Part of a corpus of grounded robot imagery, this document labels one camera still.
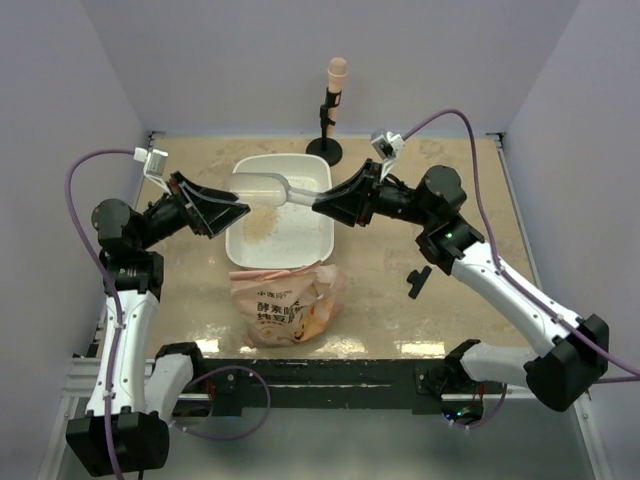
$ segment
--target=white wall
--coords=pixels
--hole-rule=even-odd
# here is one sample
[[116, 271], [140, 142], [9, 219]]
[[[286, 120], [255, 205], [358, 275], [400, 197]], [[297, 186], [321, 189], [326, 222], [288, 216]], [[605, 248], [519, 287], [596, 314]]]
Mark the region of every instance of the white wall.
[[[82, 0], [143, 122], [173, 133], [405, 130], [444, 107], [504, 131], [578, 0]], [[462, 131], [455, 119], [435, 129]]]
[[[640, 5], [583, 0], [506, 136], [545, 289], [640, 367]], [[637, 478], [640, 384], [592, 390], [617, 479]]]
[[[0, 478], [30, 479], [99, 312], [64, 174], [76, 157], [133, 147], [144, 133], [77, 0], [3, 1], [0, 65]], [[103, 198], [134, 198], [140, 176], [124, 157], [81, 170], [81, 218]]]

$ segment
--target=black clip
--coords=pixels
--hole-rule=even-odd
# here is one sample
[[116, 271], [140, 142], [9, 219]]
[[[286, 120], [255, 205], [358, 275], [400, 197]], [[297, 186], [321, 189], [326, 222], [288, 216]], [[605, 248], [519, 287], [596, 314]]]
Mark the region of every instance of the black clip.
[[422, 290], [422, 287], [424, 287], [424, 284], [429, 278], [429, 275], [431, 275], [432, 271], [433, 269], [427, 265], [422, 269], [422, 272], [414, 270], [409, 274], [409, 276], [407, 277], [407, 282], [413, 285], [413, 287], [411, 287], [411, 290], [409, 291], [409, 296], [411, 298], [413, 298], [414, 300], [418, 298], [420, 290]]
[[340, 105], [340, 99], [342, 98], [342, 92], [333, 93], [327, 88], [327, 95], [324, 100], [324, 105], [320, 105], [320, 128], [323, 132], [331, 125], [335, 126], [336, 122], [329, 118], [329, 110], [336, 108]]

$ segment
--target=cable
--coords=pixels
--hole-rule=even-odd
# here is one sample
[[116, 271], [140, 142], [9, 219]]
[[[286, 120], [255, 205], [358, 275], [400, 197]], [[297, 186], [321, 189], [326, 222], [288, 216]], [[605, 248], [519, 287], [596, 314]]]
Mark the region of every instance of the cable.
[[258, 381], [262, 384], [262, 386], [264, 387], [264, 393], [267, 397], [267, 406], [265, 407], [265, 411], [264, 414], [262, 415], [262, 417], [260, 418], [260, 420], [258, 421], [258, 423], [256, 423], [253, 427], [251, 427], [249, 430], [247, 430], [246, 432], [243, 433], [239, 433], [236, 435], [231, 435], [231, 436], [222, 436], [222, 435], [216, 435], [213, 433], [206, 433], [206, 432], [201, 432], [198, 430], [192, 430], [188, 427], [185, 427], [184, 425], [181, 425], [178, 420], [176, 420], [175, 418], [173, 418], [173, 424], [175, 424], [180, 430], [182, 430], [185, 433], [189, 433], [190, 435], [194, 435], [196, 437], [200, 437], [200, 438], [206, 438], [208, 440], [217, 440], [217, 441], [231, 441], [231, 440], [240, 440], [242, 438], [246, 438], [249, 435], [251, 435], [252, 433], [256, 432], [263, 424], [264, 422], [267, 421], [267, 417], [269, 417], [269, 413], [271, 412], [271, 392], [269, 392], [269, 386], [267, 385], [267, 382], [265, 381], [264, 378], [262, 378], [262, 376], [256, 372], [255, 370], [252, 370], [250, 368], [247, 367], [242, 367], [239, 365], [236, 366], [226, 366], [226, 367], [220, 367], [220, 368], [216, 368], [215, 370], [211, 370], [210, 372], [205, 373], [204, 375], [201, 375], [200, 377], [196, 378], [195, 380], [193, 380], [192, 382], [190, 382], [186, 388], [189, 387], [193, 387], [194, 385], [197, 385], [198, 383], [200, 383], [203, 380], [206, 380], [214, 375], [217, 375], [218, 373], [223, 373], [223, 372], [228, 372], [228, 371], [235, 371], [235, 370], [242, 370], [244, 372], [249, 373], [249, 375], [254, 376], [258, 379]]
[[496, 416], [496, 414], [502, 408], [502, 405], [504, 405], [504, 401], [506, 398], [507, 398], [507, 385], [503, 384], [502, 394], [500, 395], [500, 399], [498, 400], [498, 403], [496, 403], [496, 406], [493, 407], [491, 411], [486, 415], [484, 415], [480, 420], [478, 420], [477, 422], [470, 423], [469, 425], [462, 425], [461, 423], [455, 423], [454, 420], [450, 420], [449, 425], [456, 428], [462, 428], [464, 430], [473, 430], [474, 428], [482, 427], [483, 425], [486, 425], [487, 423], [489, 423], [491, 419]]
[[[111, 278], [111, 276], [105, 269], [104, 265], [102, 265], [102, 262], [100, 261], [98, 254], [95, 252], [95, 250], [93, 249], [93, 246], [91, 245], [91, 241], [89, 240], [86, 232], [82, 228], [82, 223], [78, 218], [78, 213], [76, 211], [75, 204], [73, 203], [73, 196], [71, 194], [71, 182], [73, 179], [73, 174], [75, 173], [76, 169], [86, 161], [91, 160], [92, 158], [99, 157], [101, 155], [111, 155], [111, 154], [133, 156], [134, 152], [132, 150], [106, 149], [106, 150], [96, 150], [95, 152], [91, 152], [83, 157], [80, 157], [71, 165], [71, 167], [69, 167], [69, 170], [67, 170], [67, 173], [65, 175], [65, 181], [64, 181], [64, 196], [65, 196], [65, 201], [67, 203], [67, 209], [69, 210], [69, 216], [71, 217], [71, 222], [73, 223], [73, 226], [76, 229], [76, 232], [78, 233], [78, 236], [82, 241], [82, 244], [87, 250], [87, 253], [91, 257], [91, 260], [100, 271], [100, 274], [102, 275], [102, 278], [105, 282], [108, 292], [113, 297], [113, 300], [116, 306], [116, 319], [115, 319], [116, 324], [122, 325], [124, 323], [124, 315], [122, 313], [122, 303], [120, 302], [120, 296], [118, 295], [118, 290], [116, 288], [115, 281], [113, 280], [113, 278]], [[116, 354], [118, 351], [118, 344], [120, 342], [121, 331], [122, 331], [121, 328], [115, 329], [115, 333], [113, 334], [111, 349], [109, 351], [109, 357], [107, 359], [107, 372], [106, 372], [106, 379], [105, 379], [106, 385], [105, 385], [105, 396], [104, 396], [104, 429], [105, 429], [105, 437], [106, 437], [106, 443], [107, 443], [107, 452], [109, 455], [109, 461], [111, 462], [113, 473], [118, 480], [126, 480], [122, 474], [120, 463], [118, 462], [118, 457], [116, 455], [116, 448], [113, 440], [113, 431], [111, 428], [111, 400], [112, 400], [111, 388], [113, 387], [113, 373], [115, 368]], [[255, 377], [258, 380], [260, 380], [260, 383], [262, 383], [262, 385], [265, 387], [265, 391], [267, 394], [267, 409], [265, 411], [265, 415], [258, 422], [258, 424], [255, 427], [253, 427], [251, 430], [249, 430], [248, 432], [242, 435], [237, 435], [234, 437], [214, 438], [213, 435], [204, 436], [200, 432], [190, 431], [189, 433], [192, 433], [193, 435], [201, 436], [204, 438], [214, 438], [217, 440], [234, 440], [238, 438], [244, 438], [250, 435], [251, 433], [255, 432], [258, 428], [260, 428], [266, 421], [267, 416], [269, 415], [269, 411], [271, 409], [271, 395], [269, 393], [269, 388], [267, 386], [267, 383], [264, 381], [264, 379], [258, 373], [254, 372], [251, 369], [248, 369], [246, 367], [241, 367], [241, 366], [223, 367], [222, 369], [213, 370], [212, 372], [209, 372], [208, 374], [203, 375], [202, 377], [194, 380], [189, 384], [189, 386], [195, 385], [196, 383], [200, 382], [201, 380], [204, 380], [205, 378], [208, 378], [211, 375], [214, 375], [215, 373], [218, 373], [220, 371], [230, 370], [230, 369], [248, 371], [249, 373], [252, 373], [253, 375], [255, 375]], [[142, 478], [143, 472], [140, 472], [139, 475], [140, 476], [138, 478]]]
[[471, 397], [471, 403], [469, 405], [471, 405], [475, 401], [476, 397], [478, 397], [480, 402], [484, 405], [484, 383], [478, 385], [478, 388], [476, 388], [475, 392], [473, 392], [473, 397]]
[[385, 181], [386, 180], [392, 180], [392, 184], [398, 185], [399, 187], [406, 187], [406, 184], [400, 180], [398, 177], [396, 177], [393, 173], [387, 173], [387, 176], [384, 177]]
[[[84, 247], [87, 250], [87, 253], [93, 260], [93, 263], [96, 264], [98, 270], [102, 274], [102, 278], [104, 279], [104, 283], [107, 286], [107, 289], [116, 305], [116, 323], [117, 325], [122, 325], [123, 323], [123, 315], [122, 315], [122, 304], [120, 303], [120, 297], [118, 296], [118, 290], [116, 289], [116, 284], [111, 276], [107, 273], [107, 270], [100, 262], [98, 258], [98, 254], [93, 250], [91, 246], [91, 242], [87, 237], [84, 229], [82, 228], [82, 223], [80, 223], [80, 219], [78, 218], [78, 213], [76, 212], [75, 205], [73, 204], [73, 197], [71, 196], [71, 180], [73, 178], [73, 174], [76, 169], [82, 165], [87, 160], [91, 160], [94, 157], [98, 157], [101, 155], [110, 155], [110, 154], [122, 154], [133, 156], [132, 150], [120, 150], [120, 149], [107, 149], [107, 150], [97, 150], [95, 152], [89, 153], [84, 157], [80, 157], [76, 160], [73, 165], [67, 171], [67, 174], [64, 179], [64, 197], [67, 202], [67, 209], [69, 210], [69, 215], [71, 216], [71, 221], [73, 222], [73, 226], [78, 232], [78, 236]], [[113, 442], [113, 432], [111, 430], [111, 388], [113, 386], [113, 369], [115, 366], [116, 352], [118, 350], [118, 342], [120, 341], [120, 333], [121, 328], [116, 328], [115, 333], [113, 334], [113, 342], [111, 345], [111, 350], [109, 351], [109, 357], [107, 360], [107, 375], [106, 375], [106, 385], [105, 385], [105, 396], [104, 396], [104, 430], [107, 441], [107, 452], [109, 453], [109, 460], [111, 461], [111, 466], [113, 468], [113, 473], [118, 480], [125, 480], [122, 475], [122, 470], [120, 469], [120, 464], [118, 463], [118, 457], [116, 456], [116, 448]]]
[[628, 372], [628, 373], [633, 375], [632, 377], [613, 377], [613, 378], [608, 378], [608, 379], [600, 379], [596, 383], [624, 383], [624, 382], [637, 382], [637, 381], [640, 381], [640, 369], [625, 363], [624, 361], [622, 361], [619, 358], [611, 355], [609, 352], [607, 352], [603, 348], [601, 348], [598, 345], [596, 345], [595, 343], [593, 343], [589, 338], [587, 338], [585, 335], [583, 335], [580, 331], [578, 331], [576, 328], [574, 328], [569, 323], [567, 323], [566, 320], [564, 320], [563, 318], [560, 318], [558, 316], [558, 314], [551, 307], [546, 305], [544, 302], [539, 300], [535, 295], [533, 295], [531, 292], [529, 292], [523, 285], [521, 285], [515, 278], [513, 278], [509, 274], [509, 272], [507, 272], [504, 269], [504, 267], [502, 266], [502, 263], [500, 261], [500, 257], [498, 255], [498, 246], [496, 244], [495, 235], [493, 233], [493, 229], [491, 228], [491, 225], [489, 224], [489, 219], [487, 218], [487, 214], [485, 212], [484, 205], [482, 204], [482, 197], [480, 196], [480, 177], [479, 177], [479, 173], [478, 173], [478, 156], [477, 156], [477, 152], [476, 152], [476, 142], [475, 142], [475, 137], [473, 135], [473, 129], [471, 128], [471, 123], [469, 122], [469, 119], [467, 118], [467, 116], [464, 113], [462, 113], [460, 110], [457, 110], [457, 109], [454, 109], [454, 108], [441, 110], [439, 112], [434, 113], [430, 117], [427, 117], [422, 122], [420, 122], [418, 125], [416, 125], [414, 128], [409, 130], [407, 133], [405, 133], [402, 136], [402, 139], [404, 141], [407, 141], [407, 139], [409, 139], [416, 132], [418, 132], [419, 130], [424, 128], [426, 125], [428, 125], [429, 123], [431, 123], [435, 119], [440, 118], [441, 116], [446, 115], [446, 114], [453, 114], [453, 115], [457, 115], [458, 117], [460, 117], [462, 119], [462, 121], [464, 122], [464, 125], [465, 125], [465, 127], [467, 129], [467, 133], [469, 135], [469, 143], [471, 144], [471, 161], [472, 161], [472, 166], [473, 166], [473, 184], [474, 184], [474, 188], [476, 190], [476, 192], [475, 192], [476, 193], [476, 203], [478, 205], [478, 210], [480, 212], [480, 216], [482, 217], [482, 223], [484, 224], [484, 227], [487, 230], [487, 236], [489, 237], [489, 245], [491, 247], [491, 256], [493, 258], [493, 262], [495, 263], [495, 265], [498, 268], [498, 270], [501, 272], [501, 275], [504, 276], [504, 278], [509, 282], [509, 284], [513, 288], [515, 288], [518, 292], [520, 292], [522, 295], [524, 295], [527, 298], [527, 300], [529, 300], [531, 303], [533, 303], [538, 308], [542, 309], [545, 313], [547, 313], [549, 316], [551, 316], [553, 319], [555, 319], [560, 325], [562, 325], [562, 327], [564, 327], [567, 331], [572, 333], [581, 342], [583, 342], [585, 345], [587, 345], [593, 351], [595, 351], [596, 353], [598, 353], [599, 355], [604, 357], [607, 361], [613, 363], [617, 367], [619, 367], [622, 370], [624, 370], [624, 371], [626, 371], [626, 372]]

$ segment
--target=enclosure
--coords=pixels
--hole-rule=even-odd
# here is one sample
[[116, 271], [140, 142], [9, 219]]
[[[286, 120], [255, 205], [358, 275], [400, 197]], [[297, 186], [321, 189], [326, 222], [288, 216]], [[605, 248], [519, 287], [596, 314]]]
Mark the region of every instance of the enclosure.
[[[478, 139], [501, 254], [550, 297], [606, 319], [611, 352], [640, 364], [637, 2], [10, 0], [0, 35], [3, 478], [89, 478], [63, 435], [64, 415], [84, 408], [69, 387], [72, 356], [87, 351], [104, 303], [65, 209], [74, 159], [151, 140], [169, 153], [168, 170], [215, 188], [243, 158], [304, 152], [319, 133], [335, 56], [349, 74], [333, 184], [375, 155], [376, 129], [404, 132], [459, 108]], [[458, 170], [469, 195], [462, 213], [486, 233], [458, 119], [408, 141], [394, 173], [415, 183], [437, 163]], [[118, 157], [74, 179], [89, 230], [103, 199], [143, 209], [160, 194]], [[408, 298], [408, 272], [426, 264], [418, 233], [386, 218], [336, 224], [328, 262], [348, 274], [345, 310], [316, 339], [254, 350], [228, 296], [236, 267], [224, 235], [180, 232], [156, 247], [165, 285], [146, 356], [180, 341], [215, 360], [274, 362], [411, 362], [442, 358], [468, 338], [525, 345], [493, 307], [440, 272]], [[172, 431], [166, 467], [145, 478], [634, 478], [637, 389], [595, 386], [563, 414], [513, 389], [500, 415], [469, 435], [396, 409], [277, 409], [242, 443]], [[212, 425], [242, 427], [260, 414]]]

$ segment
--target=spilled powder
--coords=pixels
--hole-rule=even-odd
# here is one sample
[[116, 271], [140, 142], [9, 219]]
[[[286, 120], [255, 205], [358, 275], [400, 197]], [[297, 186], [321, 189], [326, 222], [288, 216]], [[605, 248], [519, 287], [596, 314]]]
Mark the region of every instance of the spilled powder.
[[245, 217], [243, 225], [244, 241], [255, 245], [265, 240], [276, 229], [280, 212], [275, 207], [255, 205]]

